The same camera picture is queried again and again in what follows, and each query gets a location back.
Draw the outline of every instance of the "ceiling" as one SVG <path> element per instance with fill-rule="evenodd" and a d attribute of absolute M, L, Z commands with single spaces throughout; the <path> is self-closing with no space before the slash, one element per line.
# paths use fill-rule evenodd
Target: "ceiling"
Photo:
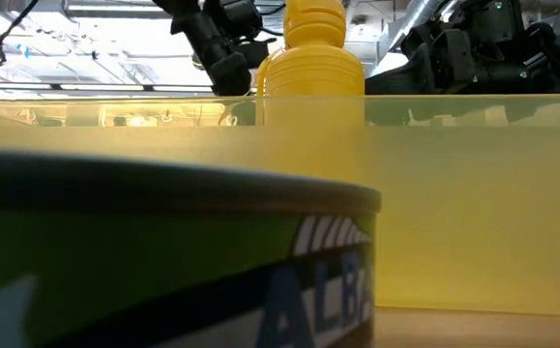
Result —
<path fill-rule="evenodd" d="M 0 0 L 0 34 L 28 1 Z M 531 15 L 540 8 L 543 12 L 556 8 L 557 2 L 546 1 L 531 0 L 524 6 Z M 383 23 L 401 18 L 408 1 L 346 2 L 349 22 L 355 15 L 366 17 L 365 23 L 348 26 L 346 48 L 371 70 Z M 255 3 L 267 13 L 283 0 Z M 265 27 L 281 32 L 282 18 L 283 12 L 265 16 Z M 210 95 L 210 81 L 193 66 L 188 41 L 183 34 L 170 35 L 169 29 L 170 18 L 151 0 L 41 0 L 5 40 L 0 98 L 6 98 L 7 91 L 15 91 L 14 96 L 29 91 L 45 98 L 150 93 L 143 85 L 156 86 L 155 91 L 166 95 Z M 259 39 L 268 38 L 261 34 Z M 281 45 L 279 38 L 272 49 Z"/>

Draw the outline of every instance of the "yellow bottle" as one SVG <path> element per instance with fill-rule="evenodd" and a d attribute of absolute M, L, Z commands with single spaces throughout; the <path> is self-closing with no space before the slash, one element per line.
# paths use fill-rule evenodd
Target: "yellow bottle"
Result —
<path fill-rule="evenodd" d="M 364 71 L 343 49 L 345 34 L 339 0 L 286 1 L 286 50 L 259 69 L 258 95 L 271 97 L 264 102 L 265 125 L 303 123 L 312 112 L 325 123 L 364 123 Z M 302 96 L 310 98 L 300 101 Z"/>

